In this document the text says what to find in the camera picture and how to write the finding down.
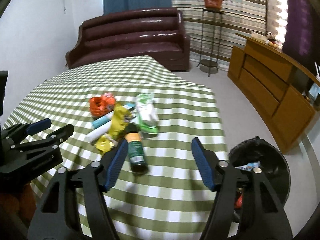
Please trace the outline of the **white box on cabinet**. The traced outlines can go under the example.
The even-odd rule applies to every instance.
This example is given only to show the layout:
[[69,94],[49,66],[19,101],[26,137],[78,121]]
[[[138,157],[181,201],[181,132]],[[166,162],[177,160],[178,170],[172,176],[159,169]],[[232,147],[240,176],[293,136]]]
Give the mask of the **white box on cabinet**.
[[253,38],[255,40],[258,40],[260,42],[263,42],[263,43],[265,43],[267,41],[267,37],[266,36],[261,35],[259,33],[256,33],[254,31],[251,32],[251,38]]

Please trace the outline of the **green white checkered tablecloth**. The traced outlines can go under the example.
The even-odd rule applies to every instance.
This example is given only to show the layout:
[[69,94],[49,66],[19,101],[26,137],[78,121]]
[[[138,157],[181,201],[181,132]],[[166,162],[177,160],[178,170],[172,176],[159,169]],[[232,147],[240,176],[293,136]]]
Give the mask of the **green white checkered tablecloth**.
[[203,184],[191,141],[224,159],[225,134],[213,92],[185,81],[149,56],[102,61],[67,70],[34,88],[4,127],[49,118],[51,130],[66,124],[73,135],[61,145],[62,165],[84,168],[101,158],[85,137],[93,129],[89,100],[112,93],[121,104],[142,93],[154,96],[158,133],[142,140],[148,173],[122,166],[115,187],[104,198],[120,239],[199,239],[215,194]]

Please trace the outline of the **white twisted wrapper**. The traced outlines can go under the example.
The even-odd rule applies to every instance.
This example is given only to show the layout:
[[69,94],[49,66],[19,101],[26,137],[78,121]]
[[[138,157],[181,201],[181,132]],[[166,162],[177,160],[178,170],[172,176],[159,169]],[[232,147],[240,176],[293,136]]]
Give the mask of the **white twisted wrapper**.
[[107,122],[106,124],[94,129],[93,131],[89,132],[85,140],[89,143],[93,143],[98,140],[102,135],[106,134],[111,127],[111,122]]

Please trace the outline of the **green spray can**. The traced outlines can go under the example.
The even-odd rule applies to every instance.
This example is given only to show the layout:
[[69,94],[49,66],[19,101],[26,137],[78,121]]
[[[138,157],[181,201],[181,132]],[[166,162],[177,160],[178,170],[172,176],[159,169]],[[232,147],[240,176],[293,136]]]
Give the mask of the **green spray can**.
[[125,139],[128,143],[127,156],[131,165],[131,171],[135,173],[146,173],[148,171],[148,165],[145,160],[142,140],[137,126],[130,123],[126,127],[125,131]]

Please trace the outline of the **striped curtain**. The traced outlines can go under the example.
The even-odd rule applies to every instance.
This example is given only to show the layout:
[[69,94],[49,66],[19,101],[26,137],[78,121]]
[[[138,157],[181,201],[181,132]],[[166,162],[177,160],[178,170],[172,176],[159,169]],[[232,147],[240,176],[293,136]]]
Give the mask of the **striped curtain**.
[[[172,5],[183,12],[184,25],[190,36],[190,60],[199,61],[203,0],[172,0]],[[265,35],[272,32],[279,43],[284,43],[287,28],[287,0],[225,0],[222,4],[222,36],[219,68],[227,70],[234,46],[244,47],[240,35],[252,31]],[[204,15],[204,58],[209,59],[210,40],[213,32],[213,15]]]

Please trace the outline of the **black trash bin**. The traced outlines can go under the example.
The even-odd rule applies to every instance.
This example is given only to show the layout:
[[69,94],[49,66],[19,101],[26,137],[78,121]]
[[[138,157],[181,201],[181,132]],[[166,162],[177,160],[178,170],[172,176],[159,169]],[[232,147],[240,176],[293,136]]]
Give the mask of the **black trash bin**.
[[273,145],[256,136],[232,148],[228,158],[234,167],[259,162],[259,167],[274,188],[281,204],[286,204],[291,187],[290,169],[283,154]]

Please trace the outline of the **black metal plant stand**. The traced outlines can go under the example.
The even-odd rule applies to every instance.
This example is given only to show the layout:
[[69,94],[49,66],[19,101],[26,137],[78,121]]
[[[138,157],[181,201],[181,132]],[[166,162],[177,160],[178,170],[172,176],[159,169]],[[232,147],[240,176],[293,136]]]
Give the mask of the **black metal plant stand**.
[[[210,40],[210,53],[209,59],[205,59],[203,48],[204,48],[204,15],[205,13],[213,15],[213,32]],[[208,77],[210,77],[212,70],[218,72],[218,60],[220,55],[220,44],[222,36],[222,19],[223,12],[215,8],[202,9],[202,27],[201,27],[201,46],[200,46],[200,57],[197,64],[197,68],[206,67]]]

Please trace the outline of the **green white tissue pack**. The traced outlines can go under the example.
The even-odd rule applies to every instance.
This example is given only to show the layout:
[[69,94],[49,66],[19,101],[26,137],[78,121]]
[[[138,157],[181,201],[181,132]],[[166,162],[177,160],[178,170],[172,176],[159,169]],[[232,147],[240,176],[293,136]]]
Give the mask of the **green white tissue pack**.
[[140,130],[146,134],[157,134],[159,117],[154,107],[154,94],[138,94],[136,96],[136,111]]

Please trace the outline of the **mickey mouse plush toy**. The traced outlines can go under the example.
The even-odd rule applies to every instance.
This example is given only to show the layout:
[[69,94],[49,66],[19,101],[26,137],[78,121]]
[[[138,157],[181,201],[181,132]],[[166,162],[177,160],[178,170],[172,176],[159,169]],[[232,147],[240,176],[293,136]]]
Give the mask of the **mickey mouse plush toy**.
[[265,43],[273,48],[278,48],[278,46],[279,46],[278,40],[276,39],[276,36],[272,32],[269,32],[269,31],[266,32],[266,42]]

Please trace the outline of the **yellow snack wrapper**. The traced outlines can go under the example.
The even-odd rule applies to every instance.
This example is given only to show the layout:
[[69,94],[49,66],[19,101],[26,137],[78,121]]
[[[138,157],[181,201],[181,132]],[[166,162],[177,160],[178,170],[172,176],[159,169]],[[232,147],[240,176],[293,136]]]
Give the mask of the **yellow snack wrapper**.
[[95,143],[100,153],[106,153],[116,147],[123,136],[125,128],[132,119],[132,113],[119,103],[116,103],[114,114],[111,118],[111,126]]

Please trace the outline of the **dark red leather sofa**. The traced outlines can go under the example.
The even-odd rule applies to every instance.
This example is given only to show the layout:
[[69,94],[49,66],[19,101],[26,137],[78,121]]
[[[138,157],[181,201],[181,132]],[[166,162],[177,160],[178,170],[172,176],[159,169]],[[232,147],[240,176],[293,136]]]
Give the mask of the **dark red leather sofa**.
[[175,7],[115,12],[86,20],[75,47],[66,54],[70,69],[90,63],[148,55],[172,72],[190,69],[190,36]]

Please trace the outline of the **white teal tube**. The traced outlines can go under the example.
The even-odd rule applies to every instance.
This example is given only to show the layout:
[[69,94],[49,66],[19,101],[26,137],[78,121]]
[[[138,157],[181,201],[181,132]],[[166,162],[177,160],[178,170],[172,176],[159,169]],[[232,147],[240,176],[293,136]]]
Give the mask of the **white teal tube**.
[[[123,105],[123,108],[131,111],[135,108],[135,104],[134,103],[128,103],[126,105]],[[111,111],[110,113],[107,113],[106,115],[94,120],[92,122],[92,126],[94,129],[97,129],[100,126],[103,126],[104,124],[108,123],[111,119],[112,116],[114,115],[114,111]]]

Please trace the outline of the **white wifi router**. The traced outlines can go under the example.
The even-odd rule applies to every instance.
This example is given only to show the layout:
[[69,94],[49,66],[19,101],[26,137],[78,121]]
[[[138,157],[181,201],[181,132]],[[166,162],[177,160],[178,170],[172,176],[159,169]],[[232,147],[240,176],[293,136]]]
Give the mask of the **white wifi router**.
[[320,82],[320,67],[319,65],[315,62],[315,69],[316,69],[316,79]]

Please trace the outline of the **orange plastic bag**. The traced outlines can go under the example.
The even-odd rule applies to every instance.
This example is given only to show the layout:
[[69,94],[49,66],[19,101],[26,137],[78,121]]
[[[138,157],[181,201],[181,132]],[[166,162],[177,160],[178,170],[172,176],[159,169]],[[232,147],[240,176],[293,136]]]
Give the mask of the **orange plastic bag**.
[[94,118],[102,117],[114,110],[116,99],[112,93],[104,93],[89,100],[89,110]]

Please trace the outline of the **light blue tube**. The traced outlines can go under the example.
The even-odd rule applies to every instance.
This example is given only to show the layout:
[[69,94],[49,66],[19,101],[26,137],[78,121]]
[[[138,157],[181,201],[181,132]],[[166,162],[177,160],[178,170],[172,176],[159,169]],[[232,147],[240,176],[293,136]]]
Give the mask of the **light blue tube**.
[[243,171],[251,171],[256,167],[260,167],[260,162],[254,162],[254,163],[247,163],[246,165],[242,165],[242,166],[238,166],[236,167],[239,170],[243,170]]

